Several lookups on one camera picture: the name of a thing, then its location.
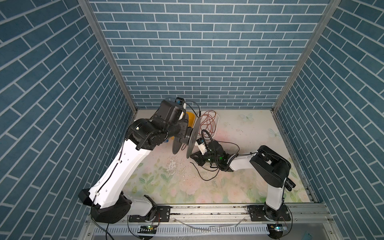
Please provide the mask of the grey perforated cable spool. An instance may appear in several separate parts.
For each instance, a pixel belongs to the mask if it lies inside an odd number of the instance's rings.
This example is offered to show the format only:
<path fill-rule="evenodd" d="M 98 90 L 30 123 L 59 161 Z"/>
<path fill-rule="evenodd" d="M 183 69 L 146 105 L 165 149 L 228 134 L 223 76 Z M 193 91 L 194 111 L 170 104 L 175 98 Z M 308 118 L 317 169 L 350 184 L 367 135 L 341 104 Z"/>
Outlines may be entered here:
<path fill-rule="evenodd" d="M 188 126 L 188 115 L 185 115 L 185 117 L 185 119 L 178 121 L 177 129 L 180 131 L 174 136 L 172 153 L 176 155 L 181 149 L 182 144 L 186 144 L 188 146 L 186 153 L 188 159 L 192 155 L 192 151 L 195 147 L 202 117 L 197 118 L 193 128 Z"/>

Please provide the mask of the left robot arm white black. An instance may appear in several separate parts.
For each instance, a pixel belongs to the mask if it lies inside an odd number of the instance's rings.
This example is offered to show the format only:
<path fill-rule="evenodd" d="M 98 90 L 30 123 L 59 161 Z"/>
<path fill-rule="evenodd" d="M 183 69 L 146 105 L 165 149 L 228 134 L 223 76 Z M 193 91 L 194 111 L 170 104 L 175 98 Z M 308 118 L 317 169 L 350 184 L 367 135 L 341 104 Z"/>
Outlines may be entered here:
<path fill-rule="evenodd" d="M 139 216 L 147 222 L 157 217 L 158 205 L 149 196 L 130 198 L 124 195 L 123 187 L 142 160 L 165 140 L 174 139 L 173 154 L 185 144 L 188 147 L 186 155 L 191 156 L 200 129 L 201 113 L 196 114 L 196 123 L 189 127 L 187 106 L 183 98 L 163 100 L 151 118 L 138 119 L 128 127 L 119 152 L 103 176 L 91 188 L 79 193 L 81 202 L 91 208 L 92 220 L 115 224 L 126 215 Z"/>

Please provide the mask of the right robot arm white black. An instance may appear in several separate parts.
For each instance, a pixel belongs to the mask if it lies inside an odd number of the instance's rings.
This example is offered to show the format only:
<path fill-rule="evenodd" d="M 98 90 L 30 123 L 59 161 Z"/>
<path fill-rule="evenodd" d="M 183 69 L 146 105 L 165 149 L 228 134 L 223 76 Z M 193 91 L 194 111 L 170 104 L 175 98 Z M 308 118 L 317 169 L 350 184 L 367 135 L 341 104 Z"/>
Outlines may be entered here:
<path fill-rule="evenodd" d="M 291 218 L 284 204 L 284 193 L 292 191 L 296 184 L 289 178 L 291 163 L 288 160 L 265 145 L 249 154 L 228 154 L 216 140 L 208 144 L 197 141 L 195 145 L 199 150 L 187 157 L 201 167 L 208 163 L 223 172 L 255 169 L 268 185 L 263 206 L 265 218 L 269 221 Z"/>

